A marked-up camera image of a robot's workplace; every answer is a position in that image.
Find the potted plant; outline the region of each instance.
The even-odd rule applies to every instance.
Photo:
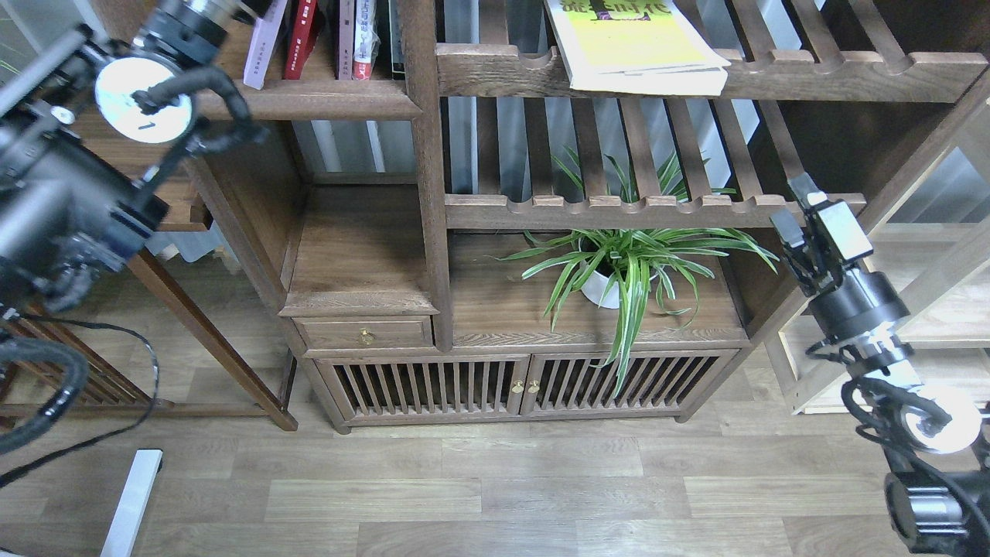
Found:
[[[577,155],[573,151],[569,153],[576,163]],[[624,201],[635,201],[636,185],[631,178],[632,173],[623,172],[614,158],[606,157],[619,176],[620,196]],[[554,160],[575,185],[583,190],[580,176],[560,160],[556,158]],[[657,170],[657,178],[662,194],[674,195],[678,201],[687,200],[686,184],[674,154],[671,154]],[[716,191],[730,192],[724,188]],[[615,338],[608,358],[601,364],[606,366],[615,362],[616,386],[612,397],[619,394],[625,383],[633,343],[640,333],[646,313],[646,303],[651,293],[660,309],[666,311],[663,301],[676,297],[671,277],[684,277],[693,289],[694,312],[697,313],[701,303],[698,298],[698,277],[713,279],[715,274],[704,265],[688,258],[726,257],[729,250],[752,252],[760,256],[776,273],[773,261],[776,261],[777,257],[760,247],[749,234],[734,228],[571,230],[563,236],[548,241],[537,240],[529,232],[526,232],[526,237],[533,243],[532,248],[502,260],[520,260],[558,249],[568,249],[565,253],[554,254],[533,265],[522,275],[523,279],[528,279],[544,270],[560,268],[560,274],[544,310],[544,317],[551,316],[550,330],[556,325],[560,308],[576,290],[582,290],[591,301],[601,306],[612,305],[608,302],[608,296],[612,291],[618,299],[619,314],[616,320]],[[604,286],[589,294],[588,285],[596,281],[603,283]],[[691,311],[691,308],[667,311],[667,314],[677,315],[686,311]]]

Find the wooden shelf board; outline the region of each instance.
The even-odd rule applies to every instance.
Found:
[[[217,65],[231,77],[257,120],[411,120],[421,113],[406,95],[404,81],[388,78],[381,70],[368,81],[337,79],[330,40],[317,40],[313,54],[303,66],[301,79],[281,79],[285,47],[271,57],[260,90],[244,85],[250,27],[232,26],[231,34],[217,57]],[[220,97],[201,93],[200,110],[212,119],[230,119]]]
[[[553,289],[554,271],[540,273],[522,283],[522,271],[538,259],[515,262],[496,259],[527,247],[520,234],[451,237],[454,347],[482,350],[514,346],[532,352],[607,352],[615,334],[618,310],[598,308],[583,294],[575,292],[564,304],[555,331],[550,332],[549,318],[542,315]],[[699,280],[703,302],[698,315],[690,323],[690,313],[663,316],[655,301],[651,301],[637,350],[749,346],[718,262],[709,258],[701,263],[715,272],[716,279]],[[668,307],[692,307],[687,282],[675,279],[674,287],[681,297]]]
[[[859,193],[838,194],[858,213],[865,206]],[[536,195],[515,202],[505,195],[448,194],[446,221],[451,229],[655,228],[723,226],[767,228],[770,215],[786,208],[801,217],[797,203],[780,195],[759,195],[732,201],[726,195],[709,195],[678,203],[672,196],[645,197],[624,203],[617,195],[592,196],[577,203],[559,195]]]
[[[283,317],[428,315],[416,186],[315,187]]]
[[[721,98],[955,102],[987,66],[969,53],[915,53],[895,68],[871,52],[843,52],[838,64],[817,63],[808,51],[775,50],[760,61],[716,52],[731,63]],[[643,96],[572,89],[556,47],[520,55],[511,45],[439,44],[437,64],[441,96]]]
[[[127,139],[92,109],[80,114],[71,127],[82,144],[120,173],[135,178],[158,163],[168,145],[149,145]],[[213,222],[183,167],[176,170],[155,193],[168,203],[168,214],[158,227],[162,232],[202,232]]]
[[[874,235],[870,266],[903,289],[956,241],[969,224],[888,224]],[[898,331],[922,347],[990,346],[990,271],[959,284]]]

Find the cabinet door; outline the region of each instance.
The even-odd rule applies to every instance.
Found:
[[[626,381],[612,397],[615,364],[605,354],[537,354],[530,362],[520,413],[596,416],[680,415],[736,350],[633,353]]]
[[[316,363],[347,425],[443,423],[519,415],[529,356]]]

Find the wooden cabinet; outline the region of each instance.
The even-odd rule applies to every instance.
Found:
[[[100,3],[134,11],[131,2]],[[695,2],[677,4],[706,33]],[[636,350],[647,361],[686,359],[694,367],[657,392],[647,367],[608,412],[583,412],[580,400],[593,385],[571,382],[590,382],[593,368],[570,363],[607,350],[611,314],[575,299],[551,332],[541,318],[545,279],[520,283],[520,269],[495,258],[523,245],[523,229],[738,227],[774,247],[769,216],[782,208],[799,212],[786,179],[803,171],[847,200],[867,230],[881,222],[990,95],[984,39],[990,4],[969,0],[934,10],[920,0],[829,0],[821,12],[810,0],[783,5],[803,43],[798,50],[776,45],[755,2],[725,0],[736,35],[730,43],[741,47],[719,49],[732,63],[723,95],[689,106],[682,98],[607,99],[570,89],[556,47],[520,53],[507,44],[505,2],[481,3],[484,43],[467,45],[437,42],[432,0],[401,0],[406,81],[336,81],[326,52],[317,52],[299,81],[281,81],[272,68],[263,90],[242,89],[254,116],[271,121],[268,144],[195,162],[190,172],[262,300],[282,318],[300,369],[341,431],[479,415],[648,411],[687,419],[755,346],[801,311],[804,298],[783,269],[775,275],[756,258],[732,256],[716,266],[716,279],[703,282],[694,321],[651,312]],[[221,61],[231,75],[240,74],[247,44],[246,30],[235,31]],[[448,183],[450,97],[476,99],[477,188],[470,193],[454,193]],[[499,144],[499,97],[523,98],[526,188],[502,180],[499,153],[518,146]],[[569,103],[587,183],[578,198],[553,185],[547,97]],[[224,117],[218,99],[202,101],[208,115]],[[758,116],[751,137],[736,103]],[[696,110],[715,123],[736,194],[712,195],[709,155],[701,153],[692,123]],[[312,183],[298,165],[285,124],[291,119],[410,121],[416,183],[376,183],[374,175],[351,185]],[[656,190],[649,142],[656,122],[670,130],[687,202]],[[601,126],[622,128],[641,188],[637,203],[606,188]],[[419,323],[420,332],[432,331],[432,342],[424,346],[410,328],[388,346],[354,346],[346,340],[353,331],[339,336],[317,325],[334,329],[362,319]],[[377,362],[390,367],[376,368]],[[655,374],[663,370],[661,364]],[[347,390],[360,381],[377,387]],[[523,392],[514,391],[518,381]],[[532,381],[543,394],[529,396]],[[430,410],[400,411],[403,404]]]

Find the red book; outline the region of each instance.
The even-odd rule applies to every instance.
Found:
[[[316,38],[323,29],[323,14],[316,0],[299,0],[296,19],[289,39],[288,55],[285,58],[285,79],[299,79],[303,74],[303,64],[316,46]]]

